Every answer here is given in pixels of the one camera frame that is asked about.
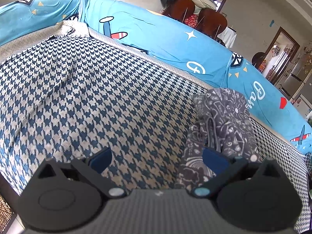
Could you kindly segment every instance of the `black mount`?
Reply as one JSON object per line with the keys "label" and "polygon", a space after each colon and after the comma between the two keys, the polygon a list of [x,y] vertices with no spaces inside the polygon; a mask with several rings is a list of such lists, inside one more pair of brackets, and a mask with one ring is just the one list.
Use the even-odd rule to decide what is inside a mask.
{"label": "black mount", "polygon": [[[101,176],[110,161],[109,148],[91,159],[74,159],[68,164],[52,159],[44,161],[19,200],[18,214],[26,228],[38,232],[78,230],[104,214],[109,201],[130,203],[133,192],[127,195],[110,179]],[[190,205],[195,198],[209,200],[223,219],[243,230],[263,232],[293,228],[302,204],[278,163],[274,159],[266,159],[261,164],[248,163],[243,158],[228,162],[229,166],[215,178],[192,190],[188,197],[185,195],[183,203]],[[166,191],[170,190],[155,194],[161,196]],[[142,221],[149,217],[144,214]]]}

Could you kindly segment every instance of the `gray patterned cloth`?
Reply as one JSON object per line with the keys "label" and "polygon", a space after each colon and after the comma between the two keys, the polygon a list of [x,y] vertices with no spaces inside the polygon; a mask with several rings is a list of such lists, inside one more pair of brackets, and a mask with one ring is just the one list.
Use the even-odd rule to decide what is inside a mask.
{"label": "gray patterned cloth", "polygon": [[202,160],[204,147],[233,158],[261,161],[246,99],[232,89],[212,89],[193,96],[198,121],[188,132],[176,188],[191,190],[215,176]]}

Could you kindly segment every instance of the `ceiling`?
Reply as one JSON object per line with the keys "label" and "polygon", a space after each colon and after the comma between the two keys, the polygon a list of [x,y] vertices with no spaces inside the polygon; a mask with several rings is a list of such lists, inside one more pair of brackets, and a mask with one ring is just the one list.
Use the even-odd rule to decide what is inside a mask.
{"label": "ceiling", "polygon": [[[278,10],[290,23],[296,24],[298,26],[298,29],[304,30],[304,33],[307,33],[306,31],[309,31],[308,34],[312,34],[312,19],[309,21],[307,20],[299,11],[297,8],[295,8],[293,5],[291,5],[288,1],[286,0],[263,0],[265,2],[269,2],[273,8]],[[312,9],[311,11],[308,11],[307,9],[307,4],[303,4],[302,6],[305,7],[305,11],[307,12],[308,15],[312,17]]]}

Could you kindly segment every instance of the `refrigerator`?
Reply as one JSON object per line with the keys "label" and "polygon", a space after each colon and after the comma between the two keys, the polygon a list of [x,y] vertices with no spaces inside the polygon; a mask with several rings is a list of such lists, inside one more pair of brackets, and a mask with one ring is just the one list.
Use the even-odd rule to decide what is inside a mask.
{"label": "refrigerator", "polygon": [[303,95],[310,103],[312,103],[312,76],[307,79],[299,93]]}
{"label": "refrigerator", "polygon": [[304,88],[312,73],[312,52],[304,54],[291,71],[285,82],[282,83],[283,91],[291,98],[296,98]]}
{"label": "refrigerator", "polygon": [[312,111],[312,104],[303,95],[299,96],[299,98],[294,103],[294,107],[303,118],[307,118],[307,116]]}

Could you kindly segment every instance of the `wooden furniture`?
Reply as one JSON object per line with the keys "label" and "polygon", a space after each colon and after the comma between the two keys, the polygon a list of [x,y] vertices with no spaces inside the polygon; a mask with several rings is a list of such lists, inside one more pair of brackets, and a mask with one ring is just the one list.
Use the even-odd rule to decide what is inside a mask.
{"label": "wooden furniture", "polygon": [[220,43],[222,46],[225,46],[224,42],[220,38],[216,37],[215,41]]}
{"label": "wooden furniture", "polygon": [[183,23],[185,19],[193,15],[195,4],[192,0],[174,0],[163,12],[163,15],[171,17]]}
{"label": "wooden furniture", "polygon": [[294,40],[294,38],[292,38],[288,32],[286,32],[282,27],[280,27],[278,29],[275,37],[273,38],[271,44],[268,46],[268,49],[265,52],[266,55],[271,51],[272,47],[275,45],[275,42],[281,33],[284,34],[290,40],[290,42],[292,42],[294,44],[294,46],[292,47],[290,53],[288,54],[288,58],[283,62],[283,64],[281,66],[276,66],[274,71],[272,71],[272,74],[270,75],[270,78],[269,78],[269,81],[272,84],[275,84],[278,81],[278,79],[280,78],[280,76],[283,75],[283,73],[286,70],[287,63],[294,58],[295,54],[297,53],[297,51],[300,48],[300,45]]}
{"label": "wooden furniture", "polygon": [[259,67],[258,70],[260,71],[260,73],[262,73],[262,71],[266,68],[266,64],[264,62],[262,62]]}
{"label": "wooden furniture", "polygon": [[264,58],[266,57],[266,54],[263,52],[258,52],[252,57],[252,65],[258,68],[261,63],[263,62]]}
{"label": "wooden furniture", "polygon": [[223,32],[226,27],[227,19],[222,14],[205,8],[199,12],[198,24],[195,29],[216,39],[216,36]]}
{"label": "wooden furniture", "polygon": [[12,224],[13,211],[4,198],[0,195],[0,233],[4,233],[8,230]]}

